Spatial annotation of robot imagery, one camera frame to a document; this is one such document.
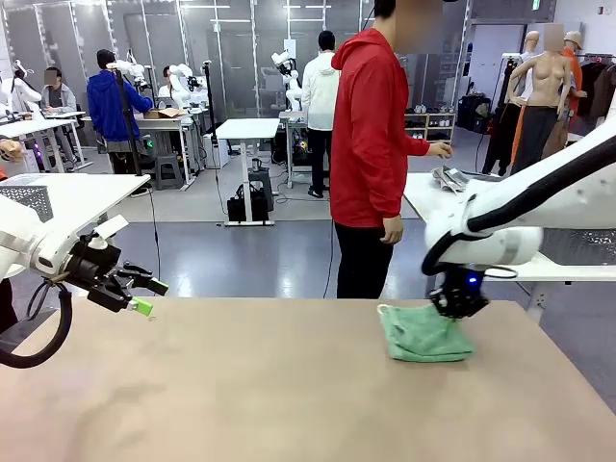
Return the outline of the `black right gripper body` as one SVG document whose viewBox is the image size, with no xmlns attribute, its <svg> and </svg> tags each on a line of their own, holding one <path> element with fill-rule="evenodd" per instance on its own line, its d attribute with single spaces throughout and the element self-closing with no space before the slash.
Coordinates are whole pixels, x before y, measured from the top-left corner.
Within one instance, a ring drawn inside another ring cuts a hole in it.
<svg viewBox="0 0 616 462">
<path fill-rule="evenodd" d="M 429 293 L 429 299 L 444 318 L 470 318 L 490 300 L 481 291 L 485 272 L 467 267 L 447 267 L 443 283 Z"/>
</svg>

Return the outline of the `mint green towel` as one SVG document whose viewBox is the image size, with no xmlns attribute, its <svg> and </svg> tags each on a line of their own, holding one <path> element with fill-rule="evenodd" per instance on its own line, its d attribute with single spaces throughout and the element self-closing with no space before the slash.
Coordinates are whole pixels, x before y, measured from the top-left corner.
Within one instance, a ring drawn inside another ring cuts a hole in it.
<svg viewBox="0 0 616 462">
<path fill-rule="evenodd" d="M 464 361 L 475 353 L 458 321 L 442 317 L 432 305 L 398 307 L 380 304 L 376 311 L 389 356 L 412 363 Z"/>
</svg>

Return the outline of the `person's left forearm red sleeve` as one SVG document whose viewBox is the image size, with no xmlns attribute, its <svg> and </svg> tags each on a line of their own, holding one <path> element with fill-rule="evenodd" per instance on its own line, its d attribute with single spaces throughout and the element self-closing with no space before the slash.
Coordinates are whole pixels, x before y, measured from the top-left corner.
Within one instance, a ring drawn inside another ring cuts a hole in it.
<svg viewBox="0 0 616 462">
<path fill-rule="evenodd" d="M 423 139 L 412 138 L 404 135 L 404 152 L 407 156 L 423 157 L 426 156 L 430 143 Z"/>
</svg>

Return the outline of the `large white table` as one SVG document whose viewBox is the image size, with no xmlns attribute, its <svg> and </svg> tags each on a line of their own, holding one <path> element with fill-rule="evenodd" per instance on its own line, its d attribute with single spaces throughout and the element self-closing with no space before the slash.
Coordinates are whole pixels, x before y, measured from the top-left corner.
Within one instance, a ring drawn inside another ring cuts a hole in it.
<svg viewBox="0 0 616 462">
<path fill-rule="evenodd" d="M 455 209 L 460 202 L 466 199 L 467 195 L 466 192 L 455 193 L 442 190 L 430 172 L 407 174 L 404 190 L 405 201 L 424 222 L 430 220 L 439 210 Z M 541 301 L 546 301 L 557 283 L 616 282 L 616 265 L 564 266 L 540 252 L 536 253 L 529 262 L 512 267 L 512 269 L 517 272 L 515 278 L 486 277 L 485 281 L 537 284 L 537 287 L 531 290 L 531 305 L 535 303 L 536 292 L 539 292 Z"/>
</svg>

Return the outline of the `grey plastic step stool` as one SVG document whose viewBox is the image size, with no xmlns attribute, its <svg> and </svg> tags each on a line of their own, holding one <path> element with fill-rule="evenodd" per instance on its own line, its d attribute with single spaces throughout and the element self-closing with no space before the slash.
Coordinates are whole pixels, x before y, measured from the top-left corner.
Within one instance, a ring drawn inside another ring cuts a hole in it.
<svg viewBox="0 0 616 462">
<path fill-rule="evenodd" d="M 166 189 L 181 189 L 184 177 L 177 156 L 157 156 L 155 158 L 155 184 L 158 191 Z"/>
</svg>

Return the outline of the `black bag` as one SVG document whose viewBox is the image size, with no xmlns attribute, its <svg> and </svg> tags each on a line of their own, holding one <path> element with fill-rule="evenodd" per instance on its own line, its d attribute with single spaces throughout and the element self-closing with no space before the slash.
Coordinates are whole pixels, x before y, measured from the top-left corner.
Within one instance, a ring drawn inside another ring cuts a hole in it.
<svg viewBox="0 0 616 462">
<path fill-rule="evenodd" d="M 252 218 L 256 221 L 267 221 L 269 210 L 264 189 L 256 189 L 254 186 L 249 189 Z M 243 186 L 239 186 L 235 195 L 227 200 L 227 213 L 230 221 L 246 221 Z"/>
</svg>

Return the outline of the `wooden shoe shelf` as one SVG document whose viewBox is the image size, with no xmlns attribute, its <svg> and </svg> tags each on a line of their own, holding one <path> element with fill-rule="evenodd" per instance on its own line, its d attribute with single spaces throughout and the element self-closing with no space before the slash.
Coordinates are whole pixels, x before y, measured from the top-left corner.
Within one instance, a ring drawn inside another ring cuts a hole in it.
<svg viewBox="0 0 616 462">
<path fill-rule="evenodd" d="M 413 139 L 452 144 L 455 113 L 406 113 L 404 127 Z"/>
</svg>

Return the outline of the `person in red jacket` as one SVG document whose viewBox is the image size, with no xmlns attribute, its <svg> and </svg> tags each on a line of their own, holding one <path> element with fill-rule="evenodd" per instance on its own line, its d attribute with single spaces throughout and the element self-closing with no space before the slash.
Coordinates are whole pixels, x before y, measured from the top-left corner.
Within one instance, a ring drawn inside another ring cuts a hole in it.
<svg viewBox="0 0 616 462">
<path fill-rule="evenodd" d="M 404 113 L 409 98 L 398 55 L 428 44 L 444 0 L 374 0 L 374 22 L 335 52 L 340 71 L 330 167 L 330 211 L 341 251 L 339 299 L 378 299 L 394 245 L 381 241 L 383 184 L 406 184 Z"/>
</svg>

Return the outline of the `small white standing table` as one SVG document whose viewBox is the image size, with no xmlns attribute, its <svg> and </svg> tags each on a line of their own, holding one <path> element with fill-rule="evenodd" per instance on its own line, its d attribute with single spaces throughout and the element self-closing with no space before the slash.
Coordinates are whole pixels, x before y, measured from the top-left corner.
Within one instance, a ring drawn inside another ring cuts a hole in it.
<svg viewBox="0 0 616 462">
<path fill-rule="evenodd" d="M 241 149 L 242 161 L 242 187 L 244 192 L 244 220 L 231 220 L 225 222 L 230 226 L 273 226 L 272 220 L 254 220 L 252 215 L 250 181 L 248 177 L 248 157 L 246 144 L 249 141 L 272 139 L 275 137 L 279 125 L 278 118 L 235 118 L 227 119 L 217 129 L 217 137 L 226 141 L 238 141 Z"/>
</svg>

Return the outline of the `computer tower with coloured lights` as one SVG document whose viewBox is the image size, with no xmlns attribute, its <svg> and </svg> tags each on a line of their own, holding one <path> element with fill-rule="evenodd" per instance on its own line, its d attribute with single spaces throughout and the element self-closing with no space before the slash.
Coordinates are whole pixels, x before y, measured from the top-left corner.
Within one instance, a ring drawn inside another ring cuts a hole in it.
<svg viewBox="0 0 616 462">
<path fill-rule="evenodd" d="M 293 128 L 291 131 L 292 161 L 294 167 L 309 167 L 311 151 L 309 147 L 308 130 Z"/>
</svg>

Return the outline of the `rack of dark clothes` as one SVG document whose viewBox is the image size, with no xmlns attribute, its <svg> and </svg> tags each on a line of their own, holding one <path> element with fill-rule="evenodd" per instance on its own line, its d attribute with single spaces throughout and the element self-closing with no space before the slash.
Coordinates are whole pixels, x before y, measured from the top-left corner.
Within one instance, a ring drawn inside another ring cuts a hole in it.
<svg viewBox="0 0 616 462">
<path fill-rule="evenodd" d="M 587 134 L 608 114 L 616 92 L 616 55 L 583 54 L 580 58 L 582 90 L 587 93 L 579 102 L 577 123 L 581 133 Z"/>
</svg>

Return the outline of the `person in white jacket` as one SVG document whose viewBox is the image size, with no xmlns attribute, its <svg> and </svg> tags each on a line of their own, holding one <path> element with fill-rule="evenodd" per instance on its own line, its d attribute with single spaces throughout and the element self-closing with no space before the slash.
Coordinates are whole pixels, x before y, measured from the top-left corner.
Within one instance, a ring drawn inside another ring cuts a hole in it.
<svg viewBox="0 0 616 462">
<path fill-rule="evenodd" d="M 331 157 L 331 143 L 340 72 L 333 68 L 336 39 L 329 30 L 318 37 L 320 52 L 304 68 L 301 106 L 306 114 L 312 185 L 308 194 L 323 198 L 324 157 Z"/>
</svg>

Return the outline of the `white mannequin with black trousers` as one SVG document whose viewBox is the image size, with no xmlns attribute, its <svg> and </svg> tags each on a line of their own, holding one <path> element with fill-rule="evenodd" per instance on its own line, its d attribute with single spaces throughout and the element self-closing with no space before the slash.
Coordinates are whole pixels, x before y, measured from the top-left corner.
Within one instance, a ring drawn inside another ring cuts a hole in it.
<svg viewBox="0 0 616 462">
<path fill-rule="evenodd" d="M 490 174 L 494 166 L 498 166 L 498 175 L 504 176 L 514 161 L 520 141 L 525 108 L 523 105 L 511 102 L 507 88 L 512 82 L 513 94 L 527 101 L 532 92 L 531 71 L 514 79 L 511 79 L 511 75 L 517 67 L 537 55 L 535 49 L 539 38 L 540 34 L 537 31 L 527 32 L 524 52 L 507 58 L 505 71 L 501 78 L 498 106 L 492 120 L 491 138 L 481 171 L 484 174 Z"/>
</svg>

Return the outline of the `mannequin with orange clothes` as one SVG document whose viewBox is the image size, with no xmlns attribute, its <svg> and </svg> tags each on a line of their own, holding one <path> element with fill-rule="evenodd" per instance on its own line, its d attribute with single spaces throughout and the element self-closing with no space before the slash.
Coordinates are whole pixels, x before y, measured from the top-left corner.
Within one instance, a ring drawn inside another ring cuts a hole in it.
<svg viewBox="0 0 616 462">
<path fill-rule="evenodd" d="M 569 60 L 572 72 L 572 84 L 567 98 L 567 113 L 562 120 L 559 141 L 562 146 L 566 145 L 571 120 L 577 115 L 579 100 L 587 97 L 587 92 L 582 89 L 583 75 L 578 61 L 577 51 L 582 48 L 582 34 L 579 31 L 570 31 L 564 37 L 563 55 Z"/>
</svg>

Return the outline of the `grey frame workbench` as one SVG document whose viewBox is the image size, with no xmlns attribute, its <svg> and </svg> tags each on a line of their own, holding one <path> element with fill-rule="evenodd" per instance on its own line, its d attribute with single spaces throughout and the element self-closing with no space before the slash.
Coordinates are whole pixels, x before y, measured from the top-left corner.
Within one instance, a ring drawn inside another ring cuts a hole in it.
<svg viewBox="0 0 616 462">
<path fill-rule="evenodd" d="M 143 150 L 153 159 L 154 167 L 157 156 L 176 155 L 184 177 L 184 186 L 179 190 L 187 190 L 204 169 L 198 116 L 187 113 L 172 119 L 144 119 L 143 115 L 136 114 L 136 122 Z M 155 181 L 154 167 L 148 173 Z"/>
</svg>

